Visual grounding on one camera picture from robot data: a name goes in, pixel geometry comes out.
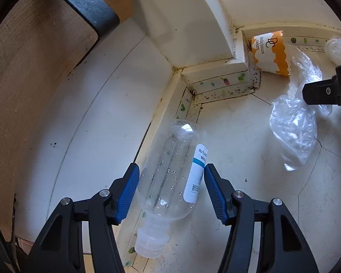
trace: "plastic bag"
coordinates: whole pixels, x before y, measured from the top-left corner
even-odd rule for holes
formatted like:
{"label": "plastic bag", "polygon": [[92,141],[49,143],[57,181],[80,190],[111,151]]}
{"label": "plastic bag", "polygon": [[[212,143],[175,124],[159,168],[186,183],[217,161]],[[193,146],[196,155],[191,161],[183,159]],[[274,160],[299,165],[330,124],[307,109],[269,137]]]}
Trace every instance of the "plastic bag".
{"label": "plastic bag", "polygon": [[292,171],[308,160],[317,140],[316,116],[327,117],[332,105],[306,104],[302,97],[304,84],[321,81],[322,72],[298,48],[289,46],[288,52],[299,69],[299,87],[295,93],[281,95],[273,102],[269,125],[281,145],[284,167]]}
{"label": "plastic bag", "polygon": [[332,37],[325,44],[325,53],[337,65],[341,65],[341,38]]}

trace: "clear plastic bottle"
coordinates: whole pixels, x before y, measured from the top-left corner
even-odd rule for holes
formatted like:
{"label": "clear plastic bottle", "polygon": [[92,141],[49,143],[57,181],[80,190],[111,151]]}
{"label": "clear plastic bottle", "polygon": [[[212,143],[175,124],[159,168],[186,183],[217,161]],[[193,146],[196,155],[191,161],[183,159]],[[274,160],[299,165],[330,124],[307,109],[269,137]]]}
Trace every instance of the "clear plastic bottle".
{"label": "clear plastic bottle", "polygon": [[197,144],[202,134],[195,128],[186,120],[173,121],[167,133],[155,137],[144,163],[136,193],[146,215],[135,243],[144,257],[160,256],[170,223],[187,216],[196,202],[207,149]]}

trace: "tiled floor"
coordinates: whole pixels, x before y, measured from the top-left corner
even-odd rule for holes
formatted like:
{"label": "tiled floor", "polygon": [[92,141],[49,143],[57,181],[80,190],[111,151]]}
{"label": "tiled floor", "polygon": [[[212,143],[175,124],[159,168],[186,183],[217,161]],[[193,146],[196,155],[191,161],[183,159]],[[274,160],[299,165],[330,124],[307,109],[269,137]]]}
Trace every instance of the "tiled floor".
{"label": "tiled floor", "polygon": [[[324,54],[312,56],[330,77],[333,67]],[[341,107],[318,121],[319,143],[306,165],[287,172],[268,121],[271,102],[288,85],[287,78],[264,74],[254,95],[202,104],[197,124],[206,132],[202,143],[208,148],[207,162],[252,198],[281,198],[299,223],[320,272],[327,273],[341,256]],[[150,259],[144,272],[217,272],[228,234],[203,182],[195,209],[175,222],[164,256]],[[255,272],[258,246],[255,241],[249,272]]]}

